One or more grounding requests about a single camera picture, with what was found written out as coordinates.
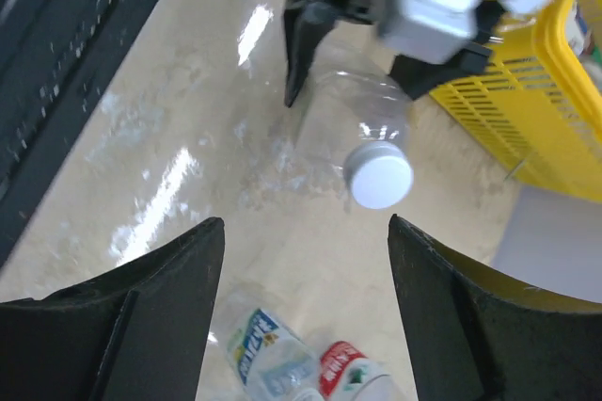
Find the crushed plastic bottle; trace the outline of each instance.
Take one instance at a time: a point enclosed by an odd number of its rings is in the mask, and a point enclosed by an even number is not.
[[[347,342],[330,346],[321,364],[320,392],[328,401],[405,400],[391,376]]]
[[[303,116],[295,149],[315,164],[335,168],[359,205],[388,208],[413,183],[403,150],[411,100],[371,62],[350,68],[337,54],[341,51],[349,53],[347,60],[366,59],[338,47],[319,52],[293,105]]]
[[[212,329],[253,401],[324,401],[316,355],[254,297],[243,291],[228,296]]]

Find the red bottle label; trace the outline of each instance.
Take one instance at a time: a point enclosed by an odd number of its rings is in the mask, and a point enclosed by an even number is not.
[[[357,359],[366,359],[361,352],[347,342],[336,342],[320,359],[320,392],[328,398],[337,388],[345,369]]]

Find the black rubber mat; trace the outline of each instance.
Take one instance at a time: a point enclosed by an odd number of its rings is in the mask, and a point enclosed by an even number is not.
[[[158,0],[0,0],[0,265]]]
[[[2,401],[192,401],[224,258],[210,218],[45,299],[0,303]]]
[[[602,304],[513,279],[397,216],[388,254],[420,401],[602,399]]]

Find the yellow plastic basket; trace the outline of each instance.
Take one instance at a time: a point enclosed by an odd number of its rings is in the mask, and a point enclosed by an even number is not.
[[[500,34],[482,76],[431,92],[518,180],[602,201],[602,98],[565,37],[575,0]],[[578,0],[602,45],[602,0]]]

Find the shiny floor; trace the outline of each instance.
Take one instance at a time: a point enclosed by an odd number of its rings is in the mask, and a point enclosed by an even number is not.
[[[388,219],[489,262],[519,186],[429,98],[409,140],[415,186],[394,208],[349,209],[333,186],[293,179],[309,168],[277,130],[289,113],[282,2],[160,0],[2,273],[0,299],[44,297],[220,216],[218,301],[237,283],[260,286],[300,335],[356,344],[415,399]],[[334,34],[388,69],[392,54],[367,29]],[[226,372],[212,344],[203,365],[199,400],[238,399],[213,377]]]

